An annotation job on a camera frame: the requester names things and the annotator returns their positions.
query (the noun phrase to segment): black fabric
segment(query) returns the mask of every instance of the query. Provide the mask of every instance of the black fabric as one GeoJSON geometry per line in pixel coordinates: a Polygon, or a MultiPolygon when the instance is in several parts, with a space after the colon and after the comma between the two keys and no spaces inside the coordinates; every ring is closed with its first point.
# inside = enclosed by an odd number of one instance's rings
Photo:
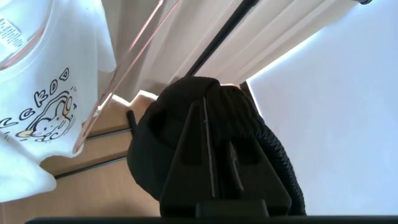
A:
{"type": "Polygon", "coordinates": [[[239,88],[220,86],[213,78],[183,78],[168,86],[148,107],[127,152],[136,182],[160,199],[190,105],[204,96],[214,144],[233,138],[257,139],[292,198],[289,215],[305,215],[303,193],[283,145],[239,88]]]}

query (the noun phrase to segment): wooden floor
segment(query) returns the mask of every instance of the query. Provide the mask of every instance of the wooden floor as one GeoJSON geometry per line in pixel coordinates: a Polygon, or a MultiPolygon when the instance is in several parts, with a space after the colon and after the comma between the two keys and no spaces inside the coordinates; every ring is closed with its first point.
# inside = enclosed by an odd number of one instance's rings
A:
{"type": "MultiPolygon", "coordinates": [[[[136,120],[153,99],[138,96],[131,104],[113,100],[98,119],[91,134],[128,127],[126,112],[136,120]]],[[[76,158],[51,157],[41,166],[53,175],[125,155],[131,143],[130,132],[86,141],[76,158]]],[[[159,203],[132,178],[126,160],[80,172],[57,180],[52,192],[0,205],[0,224],[21,224],[36,217],[159,216],[159,203]]]]}

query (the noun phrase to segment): black device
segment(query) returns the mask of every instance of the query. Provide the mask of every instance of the black device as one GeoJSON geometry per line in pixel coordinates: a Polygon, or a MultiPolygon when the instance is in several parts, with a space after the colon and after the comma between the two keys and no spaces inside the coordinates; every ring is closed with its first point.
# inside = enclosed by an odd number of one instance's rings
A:
{"type": "Polygon", "coordinates": [[[291,199],[253,139],[214,147],[206,98],[191,104],[160,198],[162,218],[36,218],[50,223],[397,223],[398,217],[287,216],[291,199]]]}

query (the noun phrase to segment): cartoon print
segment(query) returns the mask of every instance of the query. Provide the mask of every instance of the cartoon print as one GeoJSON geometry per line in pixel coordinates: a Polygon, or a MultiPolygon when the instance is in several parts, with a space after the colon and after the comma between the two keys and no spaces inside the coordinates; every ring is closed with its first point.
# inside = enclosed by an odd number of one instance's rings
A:
{"type": "MultiPolygon", "coordinates": [[[[64,82],[68,77],[69,68],[66,68],[58,79],[64,82]]],[[[74,111],[77,105],[74,103],[72,96],[72,93],[76,92],[76,87],[73,86],[70,88],[70,91],[65,90],[59,94],[56,94],[57,89],[58,80],[54,79],[51,81],[49,94],[47,94],[46,90],[40,90],[34,93],[33,100],[37,107],[36,109],[25,109],[19,115],[18,121],[13,121],[12,118],[0,120],[0,129],[17,124],[23,125],[21,126],[23,131],[13,134],[20,141],[28,141],[31,139],[35,142],[47,143],[65,135],[76,121],[74,111]]]]}

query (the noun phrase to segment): cartoon character graphic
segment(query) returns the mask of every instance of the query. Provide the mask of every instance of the cartoon character graphic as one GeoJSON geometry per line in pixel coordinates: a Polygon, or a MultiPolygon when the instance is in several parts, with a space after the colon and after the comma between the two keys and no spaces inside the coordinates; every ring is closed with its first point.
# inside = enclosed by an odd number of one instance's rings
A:
{"type": "Polygon", "coordinates": [[[63,136],[74,124],[76,118],[72,111],[76,108],[68,91],[63,91],[50,100],[41,114],[16,134],[20,138],[37,138],[37,142],[46,142],[63,136]]]}

